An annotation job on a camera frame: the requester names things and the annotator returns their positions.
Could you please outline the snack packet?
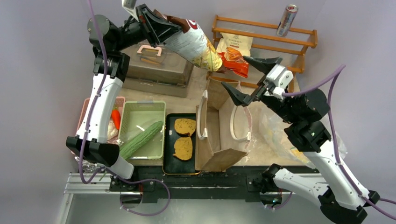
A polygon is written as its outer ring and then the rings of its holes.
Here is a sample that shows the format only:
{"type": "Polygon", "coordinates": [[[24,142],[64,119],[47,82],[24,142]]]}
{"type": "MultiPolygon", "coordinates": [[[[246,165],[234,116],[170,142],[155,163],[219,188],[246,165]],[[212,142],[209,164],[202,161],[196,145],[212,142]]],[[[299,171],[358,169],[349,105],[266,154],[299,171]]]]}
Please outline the snack packet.
{"type": "Polygon", "coordinates": [[[154,13],[182,28],[182,31],[163,42],[165,47],[198,68],[217,73],[226,72],[222,58],[196,21],[162,14],[157,10],[154,13]]]}

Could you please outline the green bumpy cucumber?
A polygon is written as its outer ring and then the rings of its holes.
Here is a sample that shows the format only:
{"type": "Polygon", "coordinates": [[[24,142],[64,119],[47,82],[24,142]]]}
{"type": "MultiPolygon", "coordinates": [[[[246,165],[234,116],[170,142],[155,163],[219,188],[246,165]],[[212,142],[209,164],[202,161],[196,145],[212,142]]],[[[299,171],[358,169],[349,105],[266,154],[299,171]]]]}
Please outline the green bumpy cucumber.
{"type": "Polygon", "coordinates": [[[129,159],[135,151],[147,144],[155,135],[163,129],[163,121],[156,121],[144,131],[140,131],[137,135],[129,138],[120,145],[120,156],[123,159],[129,159]]]}

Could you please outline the brown bread piece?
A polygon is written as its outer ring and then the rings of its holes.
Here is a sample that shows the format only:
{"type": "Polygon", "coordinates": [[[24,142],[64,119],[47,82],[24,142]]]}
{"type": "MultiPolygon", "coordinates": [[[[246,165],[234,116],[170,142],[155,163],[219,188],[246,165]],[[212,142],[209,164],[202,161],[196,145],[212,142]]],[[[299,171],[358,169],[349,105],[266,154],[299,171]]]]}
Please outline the brown bread piece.
{"type": "Polygon", "coordinates": [[[182,136],[191,137],[196,131],[196,121],[186,118],[176,119],[174,123],[174,129],[182,136]]]}
{"type": "Polygon", "coordinates": [[[182,161],[187,161],[192,158],[193,144],[191,137],[182,137],[176,140],[174,144],[174,154],[182,161]]]}

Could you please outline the red cassava chips packet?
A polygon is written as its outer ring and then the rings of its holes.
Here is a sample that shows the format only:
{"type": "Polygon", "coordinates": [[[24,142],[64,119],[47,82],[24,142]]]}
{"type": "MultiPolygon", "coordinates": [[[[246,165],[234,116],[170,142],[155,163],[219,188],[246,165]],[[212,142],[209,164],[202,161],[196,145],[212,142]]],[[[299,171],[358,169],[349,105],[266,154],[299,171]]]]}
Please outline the red cassava chips packet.
{"type": "Polygon", "coordinates": [[[220,55],[226,69],[247,78],[249,64],[244,56],[251,56],[253,38],[243,35],[220,33],[222,35],[216,51],[220,55]]]}

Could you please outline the brown paper bag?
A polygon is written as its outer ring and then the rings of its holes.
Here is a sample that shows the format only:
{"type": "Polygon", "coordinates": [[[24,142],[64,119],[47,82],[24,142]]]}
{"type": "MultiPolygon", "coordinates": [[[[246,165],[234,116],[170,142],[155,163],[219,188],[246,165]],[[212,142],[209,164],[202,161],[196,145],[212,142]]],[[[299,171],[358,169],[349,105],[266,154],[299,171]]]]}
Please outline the brown paper bag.
{"type": "Polygon", "coordinates": [[[207,80],[196,122],[196,170],[224,172],[248,155],[251,112],[236,106],[220,81],[207,80]]]}

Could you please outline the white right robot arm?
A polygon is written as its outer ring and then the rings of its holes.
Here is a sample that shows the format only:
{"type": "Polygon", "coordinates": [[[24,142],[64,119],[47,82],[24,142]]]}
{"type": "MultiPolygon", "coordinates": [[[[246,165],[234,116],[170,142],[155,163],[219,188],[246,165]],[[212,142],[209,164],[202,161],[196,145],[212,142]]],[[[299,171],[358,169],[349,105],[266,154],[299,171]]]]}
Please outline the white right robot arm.
{"type": "Polygon", "coordinates": [[[245,56],[244,59],[262,72],[263,77],[251,95],[223,83],[234,104],[248,106],[260,101],[288,123],[284,130],[288,140],[313,163],[326,181],[311,181],[273,164],[252,181],[253,187],[262,193],[288,190],[310,200],[333,223],[361,224],[368,215],[365,208],[374,207],[380,195],[359,184],[340,158],[336,140],[321,121],[330,111],[325,94],[319,88],[287,93],[293,74],[280,65],[277,58],[245,56]]]}

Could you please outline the orange carrot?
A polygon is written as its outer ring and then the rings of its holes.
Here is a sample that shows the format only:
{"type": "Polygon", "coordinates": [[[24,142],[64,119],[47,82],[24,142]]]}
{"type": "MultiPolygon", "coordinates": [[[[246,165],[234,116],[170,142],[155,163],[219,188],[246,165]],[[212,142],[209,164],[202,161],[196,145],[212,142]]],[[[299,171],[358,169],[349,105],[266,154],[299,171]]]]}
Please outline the orange carrot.
{"type": "Polygon", "coordinates": [[[120,129],[121,124],[121,114],[117,108],[112,110],[111,118],[113,120],[114,126],[117,130],[120,129]]]}

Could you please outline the white cauliflower piece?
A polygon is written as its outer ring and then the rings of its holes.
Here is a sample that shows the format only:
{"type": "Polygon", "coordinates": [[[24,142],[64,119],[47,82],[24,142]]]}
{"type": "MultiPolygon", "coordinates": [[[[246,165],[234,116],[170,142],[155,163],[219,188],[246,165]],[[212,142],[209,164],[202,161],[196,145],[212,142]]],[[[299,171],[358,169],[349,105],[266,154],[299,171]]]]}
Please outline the white cauliflower piece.
{"type": "Polygon", "coordinates": [[[108,123],[107,129],[107,140],[113,139],[114,137],[118,136],[118,129],[115,127],[115,124],[112,120],[108,123]]]}

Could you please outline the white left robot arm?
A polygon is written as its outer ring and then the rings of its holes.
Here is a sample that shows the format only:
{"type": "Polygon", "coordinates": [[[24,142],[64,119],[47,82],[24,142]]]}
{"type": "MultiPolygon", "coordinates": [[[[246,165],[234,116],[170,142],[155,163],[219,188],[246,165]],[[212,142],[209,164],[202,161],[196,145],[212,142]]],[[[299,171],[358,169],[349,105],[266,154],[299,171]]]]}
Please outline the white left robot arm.
{"type": "Polygon", "coordinates": [[[107,142],[107,130],[113,106],[125,81],[130,58],[123,50],[142,41],[153,47],[182,31],[182,27],[151,11],[145,4],[136,6],[132,0],[122,5],[130,13],[118,27],[106,16],[91,14],[87,23],[89,41],[95,55],[93,85],[82,124],[66,146],[81,161],[98,163],[121,177],[128,191],[139,186],[134,167],[120,155],[118,145],[107,142]]]}

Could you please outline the clear plastic grocery bag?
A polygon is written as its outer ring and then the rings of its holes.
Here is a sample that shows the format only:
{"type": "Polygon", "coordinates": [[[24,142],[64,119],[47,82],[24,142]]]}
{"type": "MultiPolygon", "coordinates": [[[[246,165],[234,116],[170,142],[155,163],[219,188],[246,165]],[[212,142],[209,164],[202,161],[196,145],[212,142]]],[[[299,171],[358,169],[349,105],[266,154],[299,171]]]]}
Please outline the clear plastic grocery bag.
{"type": "Polygon", "coordinates": [[[300,165],[315,169],[315,165],[302,152],[299,152],[289,141],[284,129],[290,125],[271,111],[262,106],[260,113],[259,132],[271,150],[279,157],[297,162],[300,165]]]}

